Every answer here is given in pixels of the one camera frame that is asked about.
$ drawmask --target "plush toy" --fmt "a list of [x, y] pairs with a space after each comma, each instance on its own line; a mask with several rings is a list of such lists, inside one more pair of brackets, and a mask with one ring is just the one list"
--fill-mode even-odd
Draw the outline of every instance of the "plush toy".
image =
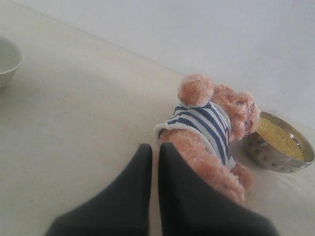
[[206, 183], [242, 205], [253, 176], [233, 160], [229, 143], [256, 130], [260, 110], [253, 96], [195, 74], [183, 79], [178, 98], [173, 116], [155, 127], [159, 145], [173, 143]]

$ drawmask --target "metal bowl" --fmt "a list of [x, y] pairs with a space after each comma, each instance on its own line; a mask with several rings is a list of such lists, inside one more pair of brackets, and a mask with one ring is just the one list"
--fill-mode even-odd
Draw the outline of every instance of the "metal bowl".
[[284, 129], [298, 144], [305, 158], [305, 162], [291, 158], [266, 142], [257, 132], [247, 135], [242, 140], [244, 148], [257, 165], [279, 173], [293, 173], [308, 167], [314, 161], [314, 149], [309, 141], [294, 127], [268, 112], [261, 112], [260, 117]]

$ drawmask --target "blue and white striped sweater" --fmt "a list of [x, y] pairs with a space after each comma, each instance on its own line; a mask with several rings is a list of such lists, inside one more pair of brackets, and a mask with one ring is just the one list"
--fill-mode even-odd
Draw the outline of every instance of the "blue and white striped sweater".
[[231, 132], [231, 122], [225, 111], [217, 104], [208, 102], [199, 107], [178, 105], [169, 120], [155, 127], [157, 138], [164, 129], [187, 129], [197, 132], [210, 153], [220, 157], [222, 163], [229, 169], [235, 166], [235, 161], [229, 154], [228, 136]]

